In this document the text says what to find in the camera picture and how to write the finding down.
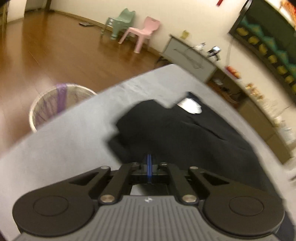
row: wooden floor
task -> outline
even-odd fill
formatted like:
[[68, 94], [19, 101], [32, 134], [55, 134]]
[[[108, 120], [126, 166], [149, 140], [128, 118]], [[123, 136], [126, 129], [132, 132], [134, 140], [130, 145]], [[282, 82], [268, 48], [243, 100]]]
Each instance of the wooden floor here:
[[28, 12], [0, 39], [0, 156], [30, 132], [33, 100], [58, 83], [96, 92], [152, 70], [157, 57], [101, 37], [100, 28], [58, 13]]

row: chair seat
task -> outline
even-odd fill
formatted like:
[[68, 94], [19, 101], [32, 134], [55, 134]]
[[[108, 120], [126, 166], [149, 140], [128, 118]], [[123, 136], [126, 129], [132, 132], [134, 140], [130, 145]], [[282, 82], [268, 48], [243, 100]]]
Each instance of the chair seat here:
[[150, 36], [152, 34], [152, 31], [149, 29], [137, 29], [137, 28], [129, 28], [129, 31], [136, 35], [146, 35]]

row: metal screw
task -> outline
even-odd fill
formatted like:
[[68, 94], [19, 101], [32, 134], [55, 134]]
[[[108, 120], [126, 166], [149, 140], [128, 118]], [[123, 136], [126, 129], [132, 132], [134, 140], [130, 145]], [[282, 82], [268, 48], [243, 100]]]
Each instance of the metal screw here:
[[110, 203], [110, 202], [114, 202], [115, 200], [115, 197], [110, 195], [110, 194], [106, 194], [106, 195], [103, 195], [100, 197], [100, 200], [103, 202], [103, 203]]
[[186, 194], [182, 197], [182, 200], [184, 202], [196, 202], [197, 197], [194, 195]]
[[101, 169], [109, 169], [110, 167], [109, 166], [101, 166]]

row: white wall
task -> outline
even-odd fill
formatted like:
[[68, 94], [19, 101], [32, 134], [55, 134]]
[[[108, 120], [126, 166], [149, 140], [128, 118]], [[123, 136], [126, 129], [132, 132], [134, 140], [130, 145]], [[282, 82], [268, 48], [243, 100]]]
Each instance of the white wall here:
[[[280, 0], [269, 1], [279, 7]], [[151, 46], [156, 50], [163, 50], [170, 33], [180, 36], [186, 29], [190, 32], [188, 40], [192, 45], [206, 42], [206, 49], [219, 46], [222, 49], [219, 64], [224, 66], [231, 40], [227, 33], [246, 0], [224, 0], [220, 7], [216, 6], [217, 2], [218, 0], [52, 0], [51, 8], [105, 23], [109, 16], [116, 17], [127, 7], [136, 11], [134, 26], [137, 28], [142, 27], [146, 16], [161, 21], [160, 29], [151, 40]], [[245, 83], [255, 83], [266, 98], [277, 100], [280, 110], [291, 104], [291, 100], [266, 66], [236, 41], [231, 49], [230, 65], [241, 72]], [[296, 108], [287, 109], [283, 117], [296, 131]]]
[[10, 0], [8, 6], [7, 22], [23, 18], [27, 0]]
[[27, 11], [27, 10], [42, 8], [44, 5], [44, 2], [46, 2], [46, 0], [27, 0], [25, 10]]

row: drawer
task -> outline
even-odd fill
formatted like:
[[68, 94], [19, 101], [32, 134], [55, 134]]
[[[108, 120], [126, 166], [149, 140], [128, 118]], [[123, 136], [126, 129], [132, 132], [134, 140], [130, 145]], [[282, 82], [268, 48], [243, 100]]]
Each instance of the drawer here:
[[216, 70], [216, 66], [214, 66], [209, 60], [201, 56], [196, 50], [188, 47], [186, 44], [175, 38], [171, 38], [163, 55], [171, 62], [189, 71], [202, 82], [208, 81]]

